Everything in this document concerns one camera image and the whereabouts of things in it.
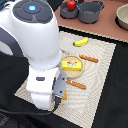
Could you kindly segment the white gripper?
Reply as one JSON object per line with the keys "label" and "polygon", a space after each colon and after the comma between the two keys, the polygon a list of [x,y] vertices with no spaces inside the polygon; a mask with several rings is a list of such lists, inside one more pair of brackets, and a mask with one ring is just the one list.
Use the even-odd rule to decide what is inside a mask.
{"label": "white gripper", "polygon": [[29,68],[26,90],[38,109],[48,110],[55,97],[64,96],[66,80],[67,74],[58,67],[44,71]]}

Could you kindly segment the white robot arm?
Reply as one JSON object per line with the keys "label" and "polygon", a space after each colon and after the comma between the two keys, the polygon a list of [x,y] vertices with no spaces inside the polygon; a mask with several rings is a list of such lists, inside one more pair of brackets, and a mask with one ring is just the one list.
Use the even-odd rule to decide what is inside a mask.
{"label": "white robot arm", "polygon": [[19,0],[1,12],[0,27],[18,42],[29,62],[26,89],[38,109],[48,110],[53,81],[61,73],[59,28],[45,0]]}

